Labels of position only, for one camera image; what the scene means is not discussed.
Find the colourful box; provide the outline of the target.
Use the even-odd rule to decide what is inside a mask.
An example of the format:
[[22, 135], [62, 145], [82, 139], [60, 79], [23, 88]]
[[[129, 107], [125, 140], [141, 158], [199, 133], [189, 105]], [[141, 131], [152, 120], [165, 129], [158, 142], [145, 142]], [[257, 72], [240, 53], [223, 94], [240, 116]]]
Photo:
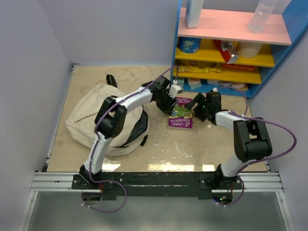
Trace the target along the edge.
[[192, 99], [184, 97], [176, 97], [175, 104], [171, 116], [168, 118], [169, 129], [192, 130], [193, 128], [193, 112], [187, 109], [185, 105], [189, 104]]

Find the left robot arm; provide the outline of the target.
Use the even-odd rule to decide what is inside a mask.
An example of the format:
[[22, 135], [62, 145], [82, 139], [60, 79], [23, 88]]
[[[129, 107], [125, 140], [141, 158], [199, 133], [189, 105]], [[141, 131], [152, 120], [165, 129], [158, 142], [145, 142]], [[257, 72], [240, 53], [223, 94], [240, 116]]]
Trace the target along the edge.
[[181, 86], [159, 76], [128, 95], [107, 96], [94, 119], [95, 139], [90, 154], [79, 174], [74, 175], [72, 186], [94, 189], [101, 183], [113, 183], [114, 179], [102, 174], [103, 161], [107, 155], [127, 155], [145, 145], [150, 122], [144, 104], [155, 102], [164, 114], [170, 115], [181, 92]]

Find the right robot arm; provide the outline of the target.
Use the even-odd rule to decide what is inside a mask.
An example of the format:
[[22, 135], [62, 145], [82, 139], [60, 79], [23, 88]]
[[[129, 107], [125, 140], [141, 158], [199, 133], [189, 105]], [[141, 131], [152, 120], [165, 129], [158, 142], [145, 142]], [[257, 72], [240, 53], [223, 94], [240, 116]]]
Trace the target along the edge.
[[221, 95], [218, 92], [210, 91], [206, 95], [198, 93], [185, 107], [192, 109], [199, 120], [208, 120], [213, 125], [228, 128], [233, 132], [234, 155], [218, 165], [212, 178], [205, 180], [211, 187], [226, 189], [238, 179], [243, 168], [272, 154], [265, 123], [237, 117], [222, 109]]

